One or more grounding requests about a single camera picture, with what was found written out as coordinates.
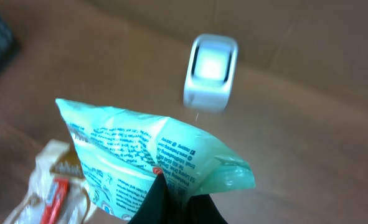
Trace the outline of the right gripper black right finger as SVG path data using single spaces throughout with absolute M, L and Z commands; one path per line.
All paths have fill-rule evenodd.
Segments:
M 210 195 L 191 197 L 187 204 L 186 223 L 188 224 L 227 224 L 218 211 Z

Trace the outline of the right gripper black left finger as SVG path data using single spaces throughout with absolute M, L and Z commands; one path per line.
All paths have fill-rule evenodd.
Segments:
M 168 224 L 174 205 L 170 198 L 166 179 L 157 175 L 147 196 L 129 224 Z

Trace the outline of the teal wet wipes packet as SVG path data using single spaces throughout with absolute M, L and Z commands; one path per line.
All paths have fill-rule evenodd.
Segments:
M 58 98 L 91 201 L 129 220 L 158 175 L 179 204 L 192 196 L 252 189 L 247 161 L 208 132 L 174 118 Z

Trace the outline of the beige snack bag red label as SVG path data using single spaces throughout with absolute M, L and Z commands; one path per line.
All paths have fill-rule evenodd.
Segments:
M 56 223 L 86 223 L 97 206 L 89 197 L 89 186 L 75 150 L 66 142 L 51 140 L 35 157 L 35 169 L 23 201 L 5 223 L 40 223 L 45 200 L 54 178 L 68 179 L 67 196 Z

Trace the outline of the red stick sachet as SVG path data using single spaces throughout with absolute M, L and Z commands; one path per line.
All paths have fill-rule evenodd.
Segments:
M 68 192 L 68 179 L 54 178 L 42 214 L 40 224 L 55 224 Z

